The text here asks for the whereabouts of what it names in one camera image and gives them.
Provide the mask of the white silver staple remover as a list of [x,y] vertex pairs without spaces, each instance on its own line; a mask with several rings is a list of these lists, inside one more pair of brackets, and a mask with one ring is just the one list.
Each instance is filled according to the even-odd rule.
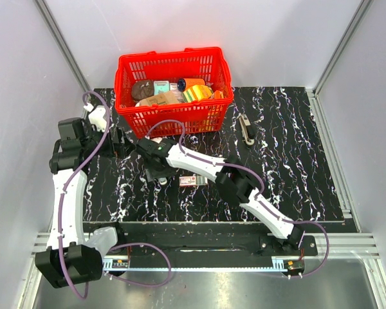
[[167,184],[167,179],[166,178],[159,178],[158,181],[159,181],[160,185],[166,185]]

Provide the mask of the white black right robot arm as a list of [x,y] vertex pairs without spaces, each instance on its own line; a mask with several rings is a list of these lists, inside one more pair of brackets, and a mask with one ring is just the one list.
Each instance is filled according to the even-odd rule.
[[281,213],[263,195],[263,181],[251,169],[242,165],[238,157],[216,158],[191,149],[168,138],[160,142],[142,138],[136,152],[146,167],[163,172],[183,169],[214,182],[219,197],[232,207],[242,207],[280,241],[280,249],[288,255],[296,254],[303,246],[304,229]]

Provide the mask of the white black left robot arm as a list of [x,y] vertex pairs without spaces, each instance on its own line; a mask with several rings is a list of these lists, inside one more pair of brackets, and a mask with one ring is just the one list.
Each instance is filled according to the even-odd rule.
[[49,161],[55,202],[46,249],[35,255],[35,266],[54,288],[96,281],[110,251],[121,254],[127,245],[119,223],[96,229],[89,239],[83,230],[83,201],[92,157],[126,158],[134,150],[120,128],[101,131],[79,117],[58,123],[60,138]]

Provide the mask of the red white staple box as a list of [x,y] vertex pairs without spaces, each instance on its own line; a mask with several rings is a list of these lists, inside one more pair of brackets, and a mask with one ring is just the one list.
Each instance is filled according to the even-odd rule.
[[202,185],[208,185],[208,180],[204,176],[192,175],[192,176],[179,177],[180,187],[195,187],[195,186],[202,186]]

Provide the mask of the brown cardboard box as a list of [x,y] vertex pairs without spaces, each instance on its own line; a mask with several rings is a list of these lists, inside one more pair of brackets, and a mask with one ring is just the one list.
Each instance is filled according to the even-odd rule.
[[175,96],[175,94],[172,91],[159,93],[157,95],[147,97],[145,99],[142,99],[138,103],[136,103],[136,107],[140,106],[164,106],[164,105],[171,105],[171,104],[179,104],[178,98]]

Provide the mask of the brown round cookie pack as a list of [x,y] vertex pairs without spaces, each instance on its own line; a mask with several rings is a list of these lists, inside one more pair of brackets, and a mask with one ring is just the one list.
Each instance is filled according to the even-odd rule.
[[134,101],[139,102],[145,98],[154,95],[153,80],[139,80],[131,88],[131,97]]

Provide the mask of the teal card box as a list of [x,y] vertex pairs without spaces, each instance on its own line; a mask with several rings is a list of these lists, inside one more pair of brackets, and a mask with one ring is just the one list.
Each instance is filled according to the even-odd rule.
[[160,93],[166,93],[170,91],[170,82],[168,80],[155,80],[154,85],[154,95],[159,95]]

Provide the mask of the yellow green striped box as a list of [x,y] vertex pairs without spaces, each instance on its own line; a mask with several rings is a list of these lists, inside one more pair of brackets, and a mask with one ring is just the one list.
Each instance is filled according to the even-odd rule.
[[206,85],[194,85],[186,89],[182,95],[185,102],[199,102],[209,99],[213,95],[213,90]]

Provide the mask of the orange blue cylinder can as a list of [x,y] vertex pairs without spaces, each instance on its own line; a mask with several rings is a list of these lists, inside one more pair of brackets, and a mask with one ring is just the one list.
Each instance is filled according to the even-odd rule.
[[186,89],[191,88],[192,86],[196,85],[206,85],[206,82],[204,79],[197,79],[197,78],[180,78],[177,81],[177,88],[179,91],[184,92]]

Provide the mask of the red plastic shopping basket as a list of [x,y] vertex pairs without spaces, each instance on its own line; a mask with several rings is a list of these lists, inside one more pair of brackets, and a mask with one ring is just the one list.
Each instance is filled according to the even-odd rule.
[[[131,96],[139,80],[167,80],[180,78],[203,79],[221,99],[166,106],[136,106]],[[234,99],[228,63],[219,47],[185,48],[183,51],[133,53],[118,59],[115,74],[115,110],[122,116],[137,138],[219,131],[228,106]]]

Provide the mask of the orange snack packet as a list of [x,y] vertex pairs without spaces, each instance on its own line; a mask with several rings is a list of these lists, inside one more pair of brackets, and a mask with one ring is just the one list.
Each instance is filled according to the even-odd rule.
[[224,94],[222,91],[220,90],[216,90],[213,92],[213,94],[211,95],[210,99],[223,99],[224,98]]

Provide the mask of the aluminium ruler rail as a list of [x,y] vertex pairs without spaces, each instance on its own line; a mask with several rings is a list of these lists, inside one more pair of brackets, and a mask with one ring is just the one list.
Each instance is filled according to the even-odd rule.
[[284,272],[304,268],[300,259],[268,256],[214,256],[202,255],[172,257],[167,263],[158,256],[107,256],[102,262],[105,272]]

